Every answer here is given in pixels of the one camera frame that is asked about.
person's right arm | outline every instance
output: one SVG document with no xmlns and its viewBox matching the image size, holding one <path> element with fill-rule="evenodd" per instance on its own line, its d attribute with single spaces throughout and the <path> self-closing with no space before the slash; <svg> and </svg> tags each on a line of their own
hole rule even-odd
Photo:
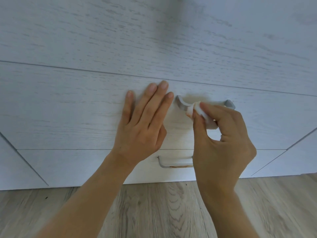
<svg viewBox="0 0 317 238">
<path fill-rule="evenodd" d="M 258 238 L 234 191 L 239 176 L 256 156 L 241 114 L 221 106 L 200 103 L 216 120 L 220 141 L 208 137 L 203 117 L 194 112 L 193 164 L 197 185 L 219 238 Z"/>
</svg>

cabinet panel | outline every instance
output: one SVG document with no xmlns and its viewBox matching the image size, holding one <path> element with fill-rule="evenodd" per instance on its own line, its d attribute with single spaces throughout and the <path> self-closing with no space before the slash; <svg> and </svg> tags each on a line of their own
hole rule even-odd
<svg viewBox="0 0 317 238">
<path fill-rule="evenodd" d="M 101 165 L 110 150 L 19 150 L 50 187 L 81 186 Z M 250 177 L 283 150 L 258 150 L 242 173 Z M 159 150 L 140 162 L 125 184 L 196 180 L 194 168 L 161 168 L 157 156 L 190 158 L 193 150 Z"/>
<path fill-rule="evenodd" d="M 252 177 L 317 173 L 317 131 L 313 132 Z"/>
<path fill-rule="evenodd" d="M 0 190 L 45 187 L 45 182 L 0 135 Z"/>
<path fill-rule="evenodd" d="M 159 79 L 0 64 L 0 130 L 17 149 L 111 149 L 124 97 Z M 317 127 L 317 97 L 170 81 L 187 102 L 230 99 L 257 149 L 287 149 Z M 193 149 L 192 121 L 175 103 L 162 149 Z M 219 130 L 209 130 L 214 139 Z"/>
<path fill-rule="evenodd" d="M 0 60 L 317 95 L 317 0 L 2 0 Z"/>
</svg>

finger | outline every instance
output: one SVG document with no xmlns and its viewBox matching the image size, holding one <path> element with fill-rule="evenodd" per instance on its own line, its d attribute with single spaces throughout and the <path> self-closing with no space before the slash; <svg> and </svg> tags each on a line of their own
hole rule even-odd
<svg viewBox="0 0 317 238">
<path fill-rule="evenodd" d="M 140 99 L 139 103 L 137 104 L 137 106 L 135 107 L 132 117 L 131 117 L 131 121 L 130 123 L 132 125 L 136 125 L 141 116 L 142 113 L 144 111 L 145 106 L 147 105 L 147 103 L 149 102 L 149 100 L 152 98 L 152 96 L 154 95 L 155 91 L 157 89 L 157 85 L 155 83 L 151 83 L 145 90 L 142 98 Z"/>
<path fill-rule="evenodd" d="M 236 123 L 236 126 L 237 126 L 239 133 L 242 136 L 248 136 L 247 127 L 245 125 L 245 122 L 244 122 L 243 117 L 242 117 L 240 112 L 235 111 L 231 108 L 227 108 L 227 107 L 223 107 L 223 106 L 219 106 L 219 105 L 216 105 L 216 107 L 223 110 L 223 111 L 228 112 L 231 115 L 234 122 Z"/>
<path fill-rule="evenodd" d="M 162 81 L 155 94 L 151 98 L 151 100 L 147 103 L 146 107 L 144 108 L 144 112 L 141 116 L 140 123 L 142 125 L 145 125 L 146 127 L 149 127 L 149 124 L 151 120 L 153 119 L 153 116 L 156 112 L 156 110 L 159 108 L 166 91 L 168 89 L 168 82 Z"/>
<path fill-rule="evenodd" d="M 232 116 L 214 105 L 200 103 L 201 109 L 211 118 L 217 121 L 220 132 L 224 136 L 236 136 L 238 130 Z"/>
<path fill-rule="evenodd" d="M 205 119 L 196 110 L 193 112 L 193 118 L 194 139 L 199 141 L 208 138 Z"/>
<path fill-rule="evenodd" d="M 154 132 L 160 129 L 165 119 L 165 116 L 167 114 L 167 111 L 170 108 L 173 100 L 174 100 L 174 94 L 172 92 L 169 92 L 168 94 L 164 96 L 164 99 L 160 107 L 157 109 L 150 123 L 149 129 L 152 129 Z"/>
<path fill-rule="evenodd" d="M 131 119 L 133 105 L 133 92 L 129 90 L 125 95 L 120 124 L 127 125 Z"/>
<path fill-rule="evenodd" d="M 156 145 L 155 145 L 156 151 L 158 151 L 161 148 L 166 135 L 167 135 L 167 131 L 166 131 L 164 125 L 162 125 L 159 132 L 158 132 L 158 139 L 157 139 Z"/>
</svg>

person's left hand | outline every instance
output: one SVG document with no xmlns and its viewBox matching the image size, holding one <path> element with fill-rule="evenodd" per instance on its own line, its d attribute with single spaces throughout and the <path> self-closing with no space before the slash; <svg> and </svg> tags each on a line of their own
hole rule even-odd
<svg viewBox="0 0 317 238">
<path fill-rule="evenodd" d="M 127 92 L 111 151 L 113 156 L 137 165 L 160 149 L 167 134 L 163 120 L 174 99 L 172 92 L 166 94 L 167 89 L 166 81 L 159 86 L 150 84 L 134 111 L 133 92 Z"/>
</svg>

wooden floor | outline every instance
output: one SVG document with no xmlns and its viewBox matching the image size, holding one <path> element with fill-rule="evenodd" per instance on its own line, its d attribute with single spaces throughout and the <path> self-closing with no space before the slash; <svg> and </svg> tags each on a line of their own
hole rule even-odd
<svg viewBox="0 0 317 238">
<path fill-rule="evenodd" d="M 0 238 L 32 237 L 78 188 L 0 191 Z M 261 237 L 317 237 L 317 174 L 240 179 Z M 101 237 L 217 237 L 196 182 L 124 185 Z"/>
</svg>

